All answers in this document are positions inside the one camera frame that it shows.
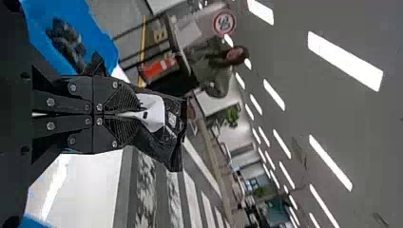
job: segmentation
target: blue bin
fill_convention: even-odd
[[[26,16],[30,42],[45,56],[62,75],[76,75],[77,72],[68,60],[53,47],[46,34],[53,28],[53,18],[71,24],[82,36],[86,47],[85,61],[89,63],[94,51],[104,58],[109,74],[118,65],[119,53],[109,36],[102,32],[85,0],[20,0]]]

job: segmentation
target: long dark hair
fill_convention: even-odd
[[[242,54],[239,55],[238,58],[235,60],[226,60],[228,51],[235,48],[241,48],[243,50]],[[242,64],[246,58],[249,58],[249,50],[244,46],[234,46],[217,54],[206,55],[206,57],[210,59],[208,63],[211,67],[226,68]]]

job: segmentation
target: wall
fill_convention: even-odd
[[[256,164],[247,166],[246,168],[241,169],[240,172],[242,173],[242,176],[246,180],[252,179],[259,175],[264,174],[264,170],[261,167],[261,163],[256,163]]]
[[[238,155],[232,158],[232,165],[234,167],[242,167],[245,164],[258,161],[260,159],[259,154],[256,151],[249,151],[242,155]]]
[[[269,178],[266,174],[259,175],[256,177],[256,180],[258,181],[260,187],[269,185]]]

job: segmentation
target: white cloth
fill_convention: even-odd
[[[157,95],[143,93],[138,93],[136,96],[139,98],[145,110],[140,112],[120,113],[118,116],[140,120],[151,133],[165,126],[165,105],[163,98]]]

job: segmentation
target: black bag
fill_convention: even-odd
[[[171,172],[182,171],[182,142],[187,128],[187,100],[132,86],[136,93],[158,95],[165,106],[165,126],[151,133],[141,123],[130,143]]]

